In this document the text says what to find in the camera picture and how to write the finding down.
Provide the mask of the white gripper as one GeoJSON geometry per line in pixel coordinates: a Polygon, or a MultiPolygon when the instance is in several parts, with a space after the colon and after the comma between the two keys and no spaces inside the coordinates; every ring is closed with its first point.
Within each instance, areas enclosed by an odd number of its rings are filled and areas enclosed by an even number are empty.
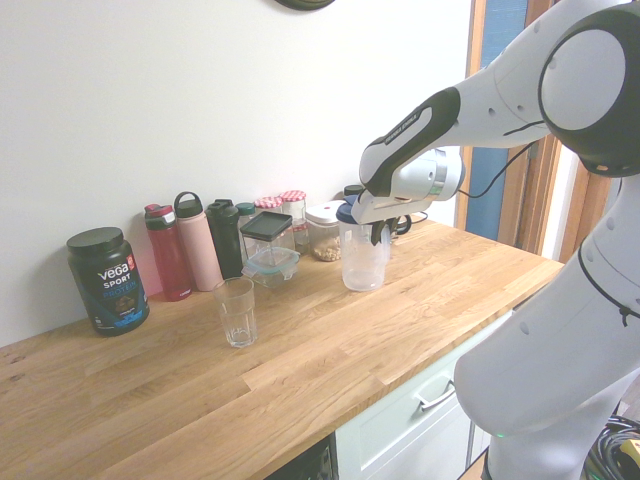
{"type": "Polygon", "coordinates": [[[398,200],[391,197],[376,197],[370,192],[362,192],[354,201],[351,215],[357,224],[371,224],[370,242],[376,246],[381,241],[382,232],[387,225],[392,237],[398,236],[398,217],[414,214],[429,208],[432,201],[398,200]]]}

